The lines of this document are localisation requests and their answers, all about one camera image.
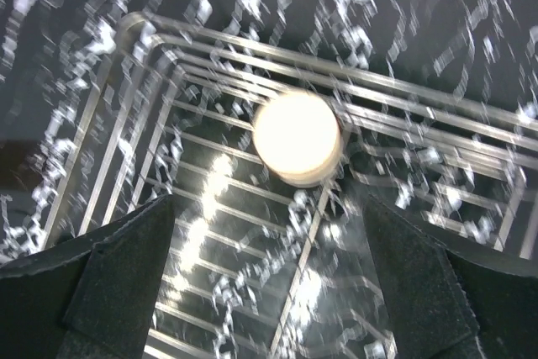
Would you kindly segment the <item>beige brown ceramic cup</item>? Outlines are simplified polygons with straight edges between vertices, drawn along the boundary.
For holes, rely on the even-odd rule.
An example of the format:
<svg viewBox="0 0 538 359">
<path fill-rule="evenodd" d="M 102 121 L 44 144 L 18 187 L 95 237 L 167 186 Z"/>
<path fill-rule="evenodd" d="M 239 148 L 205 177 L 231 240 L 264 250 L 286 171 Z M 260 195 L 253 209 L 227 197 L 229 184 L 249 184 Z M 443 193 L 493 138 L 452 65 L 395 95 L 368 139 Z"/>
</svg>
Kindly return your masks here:
<svg viewBox="0 0 538 359">
<path fill-rule="evenodd" d="M 343 139 L 335 113 L 319 95 L 294 91 L 256 110 L 252 140 L 266 167 L 294 187 L 314 187 L 340 162 Z"/>
</svg>

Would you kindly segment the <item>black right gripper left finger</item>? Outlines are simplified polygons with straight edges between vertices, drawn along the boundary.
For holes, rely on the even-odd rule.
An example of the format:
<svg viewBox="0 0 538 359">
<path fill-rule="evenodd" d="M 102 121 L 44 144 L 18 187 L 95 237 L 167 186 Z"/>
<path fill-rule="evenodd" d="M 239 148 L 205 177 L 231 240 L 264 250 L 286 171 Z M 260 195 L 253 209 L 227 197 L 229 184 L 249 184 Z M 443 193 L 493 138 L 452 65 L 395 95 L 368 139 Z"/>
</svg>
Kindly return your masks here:
<svg viewBox="0 0 538 359">
<path fill-rule="evenodd" d="M 3 358 L 140 358 L 175 225 L 170 195 L 1 267 Z"/>
</svg>

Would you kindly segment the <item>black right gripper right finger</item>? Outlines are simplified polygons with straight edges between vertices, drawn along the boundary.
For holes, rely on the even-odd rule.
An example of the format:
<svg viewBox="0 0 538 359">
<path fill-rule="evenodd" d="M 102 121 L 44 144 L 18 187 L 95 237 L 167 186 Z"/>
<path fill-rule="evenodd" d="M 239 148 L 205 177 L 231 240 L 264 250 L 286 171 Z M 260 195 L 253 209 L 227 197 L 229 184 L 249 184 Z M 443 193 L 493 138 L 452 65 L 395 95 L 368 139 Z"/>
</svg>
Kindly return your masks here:
<svg viewBox="0 0 538 359">
<path fill-rule="evenodd" d="M 401 358 L 535 358 L 537 265 L 367 197 L 362 217 Z"/>
</svg>

